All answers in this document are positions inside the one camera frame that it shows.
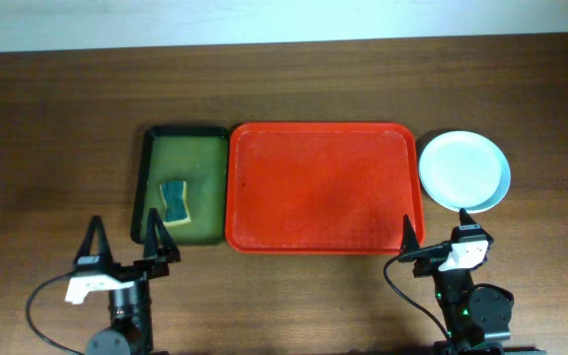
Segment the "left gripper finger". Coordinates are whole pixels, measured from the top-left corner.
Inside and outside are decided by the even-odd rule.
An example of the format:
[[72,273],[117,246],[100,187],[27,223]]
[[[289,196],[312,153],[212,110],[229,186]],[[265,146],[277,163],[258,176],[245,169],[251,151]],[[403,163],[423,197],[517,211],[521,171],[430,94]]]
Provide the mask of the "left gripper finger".
[[156,208],[149,210],[143,257],[157,262],[180,262],[179,249]]
[[73,260],[74,266],[107,266],[113,262],[103,220],[92,217],[86,235]]

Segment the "light blue plate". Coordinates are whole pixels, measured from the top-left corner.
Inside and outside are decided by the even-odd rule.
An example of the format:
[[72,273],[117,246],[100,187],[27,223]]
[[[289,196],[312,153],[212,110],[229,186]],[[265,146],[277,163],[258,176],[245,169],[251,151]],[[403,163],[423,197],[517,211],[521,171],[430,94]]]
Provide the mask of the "light blue plate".
[[487,137],[462,130],[431,139],[421,150],[418,170],[424,191],[454,212],[492,209],[505,198],[512,180],[503,151]]

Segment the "green and yellow sponge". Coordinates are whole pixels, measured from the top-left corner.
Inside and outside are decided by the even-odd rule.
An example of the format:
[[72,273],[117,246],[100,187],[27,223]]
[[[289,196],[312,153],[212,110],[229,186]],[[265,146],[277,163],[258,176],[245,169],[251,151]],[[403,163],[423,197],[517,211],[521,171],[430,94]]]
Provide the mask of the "green and yellow sponge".
[[191,222],[187,205],[187,183],[184,180],[169,180],[160,185],[164,205],[163,223],[167,227]]

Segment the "pale green plate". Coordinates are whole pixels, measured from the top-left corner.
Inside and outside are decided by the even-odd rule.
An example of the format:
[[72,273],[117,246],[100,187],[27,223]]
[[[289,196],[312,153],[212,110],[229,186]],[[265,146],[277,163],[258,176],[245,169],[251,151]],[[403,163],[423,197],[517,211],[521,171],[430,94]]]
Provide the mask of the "pale green plate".
[[459,212],[481,213],[500,203],[511,185],[507,161],[477,165],[420,166],[420,179],[426,193],[441,206]]

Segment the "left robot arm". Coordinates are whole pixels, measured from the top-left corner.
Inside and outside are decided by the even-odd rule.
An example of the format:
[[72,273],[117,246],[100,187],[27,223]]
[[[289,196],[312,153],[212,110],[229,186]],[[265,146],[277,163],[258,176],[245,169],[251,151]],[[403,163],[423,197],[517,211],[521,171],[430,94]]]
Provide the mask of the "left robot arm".
[[150,281],[170,274],[180,252],[157,209],[149,210],[143,256],[130,265],[113,259],[102,218],[92,218],[73,260],[65,301],[108,294],[109,326],[87,342],[87,354],[151,354],[154,350]]

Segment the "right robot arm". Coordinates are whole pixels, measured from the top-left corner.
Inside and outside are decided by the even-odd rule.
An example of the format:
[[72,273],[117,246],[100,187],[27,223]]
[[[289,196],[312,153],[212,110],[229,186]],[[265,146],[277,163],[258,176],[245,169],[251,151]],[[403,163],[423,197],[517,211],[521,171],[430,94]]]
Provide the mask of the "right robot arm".
[[465,211],[451,237],[439,244],[418,244],[410,219],[403,218],[397,260],[413,265],[413,276],[431,277],[444,319],[446,339],[434,345],[437,354],[501,354],[511,337],[513,294],[501,287],[474,283],[471,272],[487,261],[494,239]]

